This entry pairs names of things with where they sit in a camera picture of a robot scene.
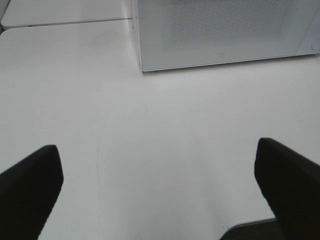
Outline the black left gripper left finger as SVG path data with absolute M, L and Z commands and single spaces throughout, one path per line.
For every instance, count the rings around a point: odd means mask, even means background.
M 45 145 L 0 175 L 0 238 L 36 240 L 64 182 L 56 145 Z

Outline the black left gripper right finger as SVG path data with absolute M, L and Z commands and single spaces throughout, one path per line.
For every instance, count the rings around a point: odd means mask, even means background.
M 254 176 L 287 240 L 320 238 L 318 164 L 272 138 L 261 138 Z

